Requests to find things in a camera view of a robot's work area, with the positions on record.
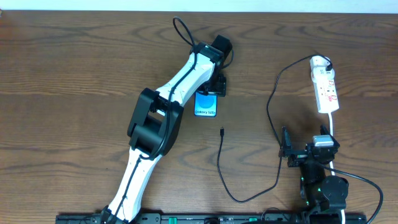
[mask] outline blue phone screen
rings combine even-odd
[[[217,96],[195,93],[195,116],[215,117],[217,115]]]

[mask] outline wooden table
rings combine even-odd
[[[398,16],[172,12],[6,11],[0,19],[0,223],[54,223],[59,213],[91,213],[115,196],[128,159],[126,130],[137,97],[185,64],[189,46],[172,25],[179,15],[198,40],[229,37],[235,60],[215,119],[186,107],[173,149],[160,160],[142,206],[163,212],[297,210],[299,170],[270,187],[279,146],[266,118],[278,72],[315,52],[330,57],[340,109],[335,167],[379,184],[385,199],[375,223],[398,222]],[[297,149],[328,124],[318,114],[309,62],[285,72],[270,106],[280,134]],[[348,178],[348,211],[368,218],[377,190]]]

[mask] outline white power strip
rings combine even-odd
[[[334,80],[335,71],[333,69],[326,70],[329,64],[321,56],[314,56],[310,60],[311,79],[319,113],[331,113],[339,108]]]

